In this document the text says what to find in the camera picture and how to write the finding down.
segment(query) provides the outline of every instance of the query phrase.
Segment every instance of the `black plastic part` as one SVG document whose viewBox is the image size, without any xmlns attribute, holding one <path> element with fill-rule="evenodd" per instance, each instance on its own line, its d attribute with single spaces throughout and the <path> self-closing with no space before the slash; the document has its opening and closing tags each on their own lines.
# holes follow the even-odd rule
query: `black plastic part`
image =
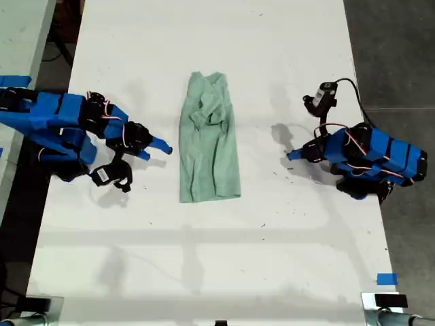
<svg viewBox="0 0 435 326">
<path fill-rule="evenodd" d="M 372 127 L 369 124 L 361 122 L 350 128 L 349 133 L 362 146 L 363 149 L 368 151 L 370 148 L 370 142 L 372 140 Z M 348 145 L 343 146 L 343 155 L 349 161 L 352 159 L 362 159 L 364 157 L 364 154 L 353 141 L 349 141 Z M 363 164 L 362 166 L 369 166 L 367 164 L 371 164 L 371 162 L 364 160 L 361 162 L 361 164 Z"/>
<path fill-rule="evenodd" d="M 16 312 L 47 312 L 51 300 L 42 297 L 19 297 L 16 303 Z"/>
<path fill-rule="evenodd" d="M 0 111 L 14 113 L 28 113 L 23 99 L 34 101 L 37 98 L 37 92 L 34 90 L 22 90 L 21 88 L 9 87 L 5 90 L 0 90 Z"/>
<path fill-rule="evenodd" d="M 129 121 L 124 125 L 124 138 L 127 147 L 124 146 L 121 137 L 107 139 L 106 146 L 121 155 L 121 157 L 124 153 L 138 156 L 139 152 L 152 142 L 153 136 L 141 124 Z"/>
<path fill-rule="evenodd" d="M 87 175 L 89 173 L 89 168 L 79 160 L 74 161 L 43 161 L 39 162 L 42 170 L 50 173 L 52 175 L 57 175 L 60 179 L 66 182 L 79 177 L 81 175 Z"/>
<path fill-rule="evenodd" d="M 408 308 L 405 294 L 376 293 L 375 302 L 380 308 Z"/>
<path fill-rule="evenodd" d="M 104 139 L 104 129 L 109 123 L 108 119 L 102 119 L 104 115 L 105 98 L 103 95 L 91 92 L 89 99 L 83 98 L 79 113 L 80 128 L 90 131 L 100 139 Z M 114 106 L 108 104 L 107 114 L 111 115 Z"/>
<path fill-rule="evenodd" d="M 96 168 L 89 175 L 92 181 L 99 187 L 115 181 L 115 187 L 121 189 L 123 192 L 129 192 L 131 190 L 130 185 L 133 182 L 131 166 L 118 157 L 115 157 L 111 163 Z"/>
<path fill-rule="evenodd" d="M 428 153 L 421 150 L 420 158 L 417 162 L 417 174 L 413 177 L 414 181 L 421 181 L 426 177 L 428 171 Z"/>
<path fill-rule="evenodd" d="M 337 83 L 326 82 L 320 84 L 315 97 L 305 95 L 303 101 L 308 112 L 315 117 L 326 116 L 330 108 L 337 105 L 335 99 L 337 87 Z"/>
<path fill-rule="evenodd" d="M 300 157 L 310 163 L 318 163 L 325 160 L 324 150 L 330 134 L 317 137 L 302 146 Z"/>
<path fill-rule="evenodd" d="M 382 204 L 393 191 L 393 184 L 387 181 L 378 183 L 367 179 L 344 177 L 338 181 L 336 188 L 358 200 L 368 194 L 376 194 L 379 204 Z"/>
</svg>

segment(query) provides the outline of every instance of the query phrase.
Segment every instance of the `black cable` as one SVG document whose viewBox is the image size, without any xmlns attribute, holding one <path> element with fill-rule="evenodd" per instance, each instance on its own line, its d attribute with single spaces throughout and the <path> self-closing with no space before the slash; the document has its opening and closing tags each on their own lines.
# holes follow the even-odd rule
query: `black cable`
<svg viewBox="0 0 435 326">
<path fill-rule="evenodd" d="M 360 109 L 361 109 L 362 115 L 366 118 L 366 120 L 368 121 L 368 123 L 369 123 L 373 128 L 376 128 L 375 124 L 373 124 L 372 120 L 368 117 L 368 115 L 367 115 L 367 113 L 366 113 L 366 110 L 364 110 L 364 108 L 363 108 L 363 106 L 362 106 L 361 98 L 360 98 L 360 93 L 358 92 L 358 89 L 357 89 L 357 87 L 356 87 L 356 85 L 355 85 L 355 82 L 353 82 L 352 79 L 349 79 L 349 78 L 346 78 L 346 77 L 344 77 L 344 78 L 340 78 L 340 79 L 336 80 L 335 82 L 336 82 L 336 83 L 339 83 L 339 82 L 341 82 L 341 81 L 343 81 L 343 80 L 348 81 L 349 83 L 352 84 L 353 89 L 355 90 L 356 99 L 357 99 L 357 101 L 358 101 L 358 105 L 360 106 Z"/>
<path fill-rule="evenodd" d="M 55 61 L 57 58 L 59 58 L 62 54 L 59 53 L 57 56 L 55 56 L 54 58 L 51 59 L 43 59 L 42 62 L 52 62 Z"/>
</svg>

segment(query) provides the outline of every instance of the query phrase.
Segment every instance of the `gray floor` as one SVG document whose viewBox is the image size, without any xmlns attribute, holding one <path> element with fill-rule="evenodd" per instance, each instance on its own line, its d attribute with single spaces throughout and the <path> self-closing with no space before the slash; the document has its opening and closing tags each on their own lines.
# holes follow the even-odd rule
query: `gray floor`
<svg viewBox="0 0 435 326">
<path fill-rule="evenodd" d="M 390 135 L 425 149 L 430 160 L 435 155 L 435 0 L 345 0 L 345 5 L 369 116 Z M 47 46 L 44 56 L 56 53 Z M 69 74 L 62 58 L 44 62 L 37 87 L 66 90 Z M 429 167 L 425 181 L 396 187 L 381 209 L 409 312 L 435 316 L 435 175 Z"/>
</svg>

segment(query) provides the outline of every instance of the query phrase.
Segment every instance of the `wire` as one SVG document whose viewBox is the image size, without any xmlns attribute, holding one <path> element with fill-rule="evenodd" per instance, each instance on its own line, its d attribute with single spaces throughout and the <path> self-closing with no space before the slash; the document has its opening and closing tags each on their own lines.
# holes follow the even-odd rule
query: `wire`
<svg viewBox="0 0 435 326">
<path fill-rule="evenodd" d="M 86 100 L 88 100 L 90 98 L 90 90 L 86 91 Z M 116 117 L 116 116 L 110 116 L 107 113 L 107 106 L 110 104 L 110 100 L 106 100 L 104 101 L 104 112 L 103 115 L 101 116 L 101 119 L 106 119 L 106 120 L 120 120 L 122 122 L 122 144 L 124 145 L 125 148 L 127 148 L 127 144 L 125 142 L 125 125 L 124 122 L 122 121 L 122 119 L 120 117 Z"/>
<path fill-rule="evenodd" d="M 55 61 L 57 58 L 59 58 L 62 54 L 59 53 L 57 56 L 55 56 L 54 58 L 51 59 L 43 59 L 42 62 L 52 62 Z"/>
<path fill-rule="evenodd" d="M 355 145 L 358 147 L 358 149 L 364 154 L 364 156 L 365 155 L 367 155 L 367 152 L 364 150 L 364 148 L 362 147 L 362 145 L 360 144 L 360 143 L 358 143 L 358 141 L 350 134 L 350 132 L 348 131 L 349 130 L 349 127 L 348 126 L 346 126 L 345 124 L 336 124 L 336 123 L 334 123 L 334 122 L 326 122 L 325 124 L 320 124 L 318 127 L 316 127 L 315 129 L 314 129 L 314 131 L 313 131 L 313 134 L 314 134 L 314 138 L 316 139 L 317 138 L 317 134 L 316 134 L 316 131 L 317 131 L 317 129 L 319 129 L 319 128 L 321 128 L 321 127 L 323 127 L 323 126 L 340 126 L 340 127 L 344 127 L 344 128 L 346 128 L 346 135 L 349 137 L 349 141 L 347 142 L 347 144 L 346 145 L 348 145 L 349 144 L 349 142 L 350 142 L 350 140 L 352 140 L 354 143 L 355 143 Z"/>
<path fill-rule="evenodd" d="M 349 164 L 349 163 L 347 163 L 347 165 L 350 166 L 351 168 L 355 168 L 357 170 L 372 170 L 372 168 L 369 168 L 367 166 L 354 166 L 354 165 Z M 385 173 L 387 173 L 389 175 L 394 175 L 394 176 L 399 177 L 399 178 L 404 178 L 403 175 L 399 175 L 398 173 L 392 172 L 390 170 L 381 169 L 381 171 L 385 172 Z"/>
<path fill-rule="evenodd" d="M 365 109 L 363 108 L 363 106 L 362 106 L 361 98 L 360 98 L 360 93 L 358 92 L 358 88 L 356 87 L 355 82 L 354 82 L 352 79 L 350 79 L 350 78 L 346 78 L 346 77 L 344 77 L 344 78 L 340 78 L 340 79 L 336 80 L 335 82 L 336 82 L 336 83 L 339 83 L 339 82 L 342 82 L 342 81 L 347 81 L 347 82 L 349 82 L 349 83 L 352 84 L 352 86 L 353 86 L 353 90 L 355 90 L 356 99 L 357 99 L 357 101 L 358 101 L 358 105 L 360 106 L 360 109 L 361 109 L 362 115 L 366 118 L 366 120 L 368 121 L 368 123 L 369 123 L 373 128 L 376 128 L 375 124 L 373 124 L 372 120 L 368 117 L 368 115 L 367 115 L 367 113 L 366 113 L 366 110 L 365 110 Z"/>
</svg>

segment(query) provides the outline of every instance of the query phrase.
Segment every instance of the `red wire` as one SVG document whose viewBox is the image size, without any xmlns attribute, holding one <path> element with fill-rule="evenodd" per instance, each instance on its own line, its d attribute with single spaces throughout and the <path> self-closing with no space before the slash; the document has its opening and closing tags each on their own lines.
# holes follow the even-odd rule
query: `red wire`
<svg viewBox="0 0 435 326">
<path fill-rule="evenodd" d="M 86 92 L 86 99 L 90 98 L 90 90 L 88 90 Z M 122 119 L 120 117 L 112 117 L 110 115 L 107 114 L 107 106 L 110 104 L 110 100 L 106 100 L 104 102 L 104 115 L 101 116 L 101 119 L 107 119 L 107 120 L 120 120 L 121 122 Z M 126 142 L 125 142 L 125 125 L 122 125 L 122 143 L 124 144 L 125 147 L 128 147 Z"/>
<path fill-rule="evenodd" d="M 316 127 L 313 131 L 314 134 L 314 138 L 317 138 L 317 134 L 316 131 L 317 129 L 319 129 L 322 126 L 340 126 L 340 127 L 344 127 L 346 129 L 349 129 L 348 126 L 344 125 L 344 124 L 336 124 L 334 122 L 326 122 L 325 124 L 320 124 L 318 127 Z M 358 143 L 358 141 L 346 130 L 345 131 L 347 136 L 349 137 L 349 139 L 351 139 L 355 145 L 358 147 L 358 149 L 364 154 L 364 156 L 367 155 L 367 152 L 364 150 L 364 148 L 362 148 L 362 145 L 360 143 Z M 390 158 L 386 155 L 383 156 L 385 159 L 389 160 Z M 347 163 L 348 166 L 350 166 L 351 168 L 356 168 L 356 169 L 361 169 L 361 170 L 371 170 L 372 168 L 369 168 L 367 166 L 352 166 L 349 163 Z M 404 178 L 403 175 L 399 175 L 398 173 L 392 172 L 390 170 L 385 170 L 385 169 L 381 169 L 382 172 L 385 172 L 389 175 L 394 175 L 396 177 L 400 177 L 400 178 Z"/>
</svg>

